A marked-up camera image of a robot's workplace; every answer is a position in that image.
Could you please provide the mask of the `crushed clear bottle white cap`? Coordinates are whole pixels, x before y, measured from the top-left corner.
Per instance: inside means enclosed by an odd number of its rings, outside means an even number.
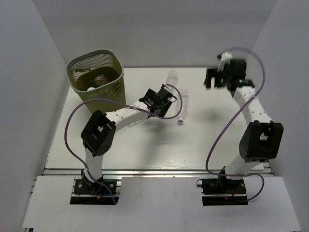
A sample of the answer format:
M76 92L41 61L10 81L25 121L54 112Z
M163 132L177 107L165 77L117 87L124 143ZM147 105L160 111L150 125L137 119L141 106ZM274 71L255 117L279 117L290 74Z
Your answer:
M129 127L132 128L132 127L134 127L134 126L136 126L136 125L142 123L143 121L144 121L144 120L139 120L139 121L136 121L136 122L134 122L134 123L131 123L131 124L129 125Z

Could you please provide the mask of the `clear crushed bottle front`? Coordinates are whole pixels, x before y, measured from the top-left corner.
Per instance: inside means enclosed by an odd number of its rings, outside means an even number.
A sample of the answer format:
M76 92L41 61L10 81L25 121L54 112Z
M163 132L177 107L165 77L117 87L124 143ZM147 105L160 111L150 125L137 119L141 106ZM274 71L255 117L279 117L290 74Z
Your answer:
M104 86L108 84L109 82L110 82L109 79L104 74L101 74L94 78L94 83L96 87Z

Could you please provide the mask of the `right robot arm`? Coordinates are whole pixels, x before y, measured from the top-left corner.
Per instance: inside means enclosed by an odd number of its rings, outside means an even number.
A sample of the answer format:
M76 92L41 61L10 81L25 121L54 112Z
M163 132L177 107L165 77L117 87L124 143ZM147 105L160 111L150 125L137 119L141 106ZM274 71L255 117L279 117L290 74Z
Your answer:
M247 62L243 58L221 57L217 68L207 70L204 85L214 82L225 87L240 107L247 128L239 142L239 153L218 173L218 188L230 192L255 166L276 158L283 135L283 125L274 122L262 107L251 79L246 78Z

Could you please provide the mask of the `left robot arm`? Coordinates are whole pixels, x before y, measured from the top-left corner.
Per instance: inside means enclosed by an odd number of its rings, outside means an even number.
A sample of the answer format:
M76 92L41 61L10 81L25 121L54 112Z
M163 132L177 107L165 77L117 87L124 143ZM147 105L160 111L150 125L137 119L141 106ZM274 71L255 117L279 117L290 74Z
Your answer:
M81 133L87 165L82 178L90 192L101 190L103 157L111 148L115 133L150 117L163 118L172 105L172 98L175 98L173 87L165 84L158 92L149 89L144 97L132 105L106 113L97 110L92 114Z

